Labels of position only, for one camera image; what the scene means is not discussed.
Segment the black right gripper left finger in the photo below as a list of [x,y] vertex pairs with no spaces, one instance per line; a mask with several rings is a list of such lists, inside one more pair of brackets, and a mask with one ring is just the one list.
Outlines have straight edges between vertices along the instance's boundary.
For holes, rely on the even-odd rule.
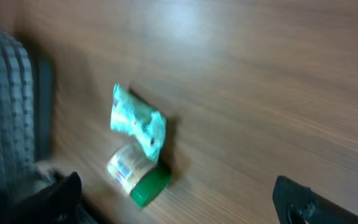
[[2,224],[78,223],[82,183],[77,172],[61,177],[40,192],[0,214]]

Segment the mint green wipes packet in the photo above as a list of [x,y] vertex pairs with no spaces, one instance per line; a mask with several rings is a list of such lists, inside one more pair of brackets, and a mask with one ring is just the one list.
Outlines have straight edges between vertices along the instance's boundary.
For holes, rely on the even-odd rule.
[[115,84],[110,128],[134,136],[148,159],[156,163],[166,138],[167,120],[153,107]]

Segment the jar with green lid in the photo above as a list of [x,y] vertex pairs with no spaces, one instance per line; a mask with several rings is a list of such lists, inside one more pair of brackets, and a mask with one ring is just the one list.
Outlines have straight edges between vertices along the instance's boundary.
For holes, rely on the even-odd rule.
[[140,208],[152,202],[172,181],[170,169],[147,158],[137,142],[119,148],[106,164],[106,172],[112,184]]

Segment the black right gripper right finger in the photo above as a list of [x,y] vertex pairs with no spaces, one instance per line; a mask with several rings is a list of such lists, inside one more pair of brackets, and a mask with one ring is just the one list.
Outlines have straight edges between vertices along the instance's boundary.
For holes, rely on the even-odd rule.
[[273,189],[280,224],[358,224],[358,216],[280,175]]

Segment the grey plastic basket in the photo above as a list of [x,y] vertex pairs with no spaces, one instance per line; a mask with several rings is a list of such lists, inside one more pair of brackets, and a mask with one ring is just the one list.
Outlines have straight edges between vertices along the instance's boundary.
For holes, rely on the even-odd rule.
[[37,178],[50,154],[52,59],[34,42],[0,31],[0,190]]

